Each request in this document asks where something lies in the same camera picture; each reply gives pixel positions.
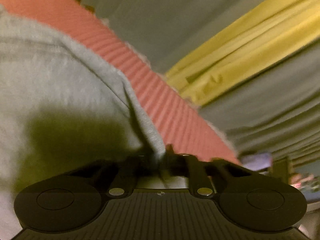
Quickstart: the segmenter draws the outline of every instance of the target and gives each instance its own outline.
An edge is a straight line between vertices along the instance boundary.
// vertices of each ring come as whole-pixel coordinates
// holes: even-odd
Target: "yellow curtain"
[[[320,0],[266,0],[167,73],[183,98],[204,105],[320,37]]]

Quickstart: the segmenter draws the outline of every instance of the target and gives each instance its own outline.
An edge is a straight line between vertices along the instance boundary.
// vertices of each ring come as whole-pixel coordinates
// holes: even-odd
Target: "ridged black surface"
[[[215,203],[198,199],[186,189],[136,189],[111,200],[101,215],[78,230],[43,234],[25,229],[15,240],[306,240],[297,229],[277,234],[251,232],[229,222]]]

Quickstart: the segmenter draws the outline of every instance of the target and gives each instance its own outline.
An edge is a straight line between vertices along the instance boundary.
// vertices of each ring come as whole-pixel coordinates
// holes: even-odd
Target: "metal screw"
[[[197,192],[200,194],[200,195],[203,195],[203,196],[209,196],[212,194],[212,189],[210,188],[207,188],[207,187],[201,187],[197,190]]]
[[[109,190],[109,194],[113,195],[113,196],[120,196],[123,193],[124,193],[124,190],[119,187],[115,187],[115,188],[112,188],[111,190]]]

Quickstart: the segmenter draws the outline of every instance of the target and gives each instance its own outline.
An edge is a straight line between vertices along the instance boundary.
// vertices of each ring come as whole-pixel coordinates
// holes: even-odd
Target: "circular button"
[[[109,190],[109,194],[113,196],[121,196],[123,193],[124,193],[124,190],[119,187],[115,187]]]
[[[255,208],[262,210],[273,210],[281,207],[284,197],[275,190],[255,189],[247,194],[247,200]]]
[[[203,196],[209,196],[212,194],[212,189],[210,188],[207,188],[207,187],[201,187],[197,190],[197,192],[200,194],[200,195],[203,195]]]
[[[50,189],[38,196],[38,205],[48,210],[59,210],[70,206],[75,200],[72,192],[65,189]]]

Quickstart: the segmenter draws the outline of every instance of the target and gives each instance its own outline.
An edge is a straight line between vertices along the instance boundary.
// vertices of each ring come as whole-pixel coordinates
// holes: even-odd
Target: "curtain fold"
[[[266,0],[167,73],[183,98],[205,105],[320,37],[320,0]]]
[[[238,152],[272,152],[295,165],[320,158],[320,40],[200,110]]]
[[[264,0],[78,0],[165,73]]]

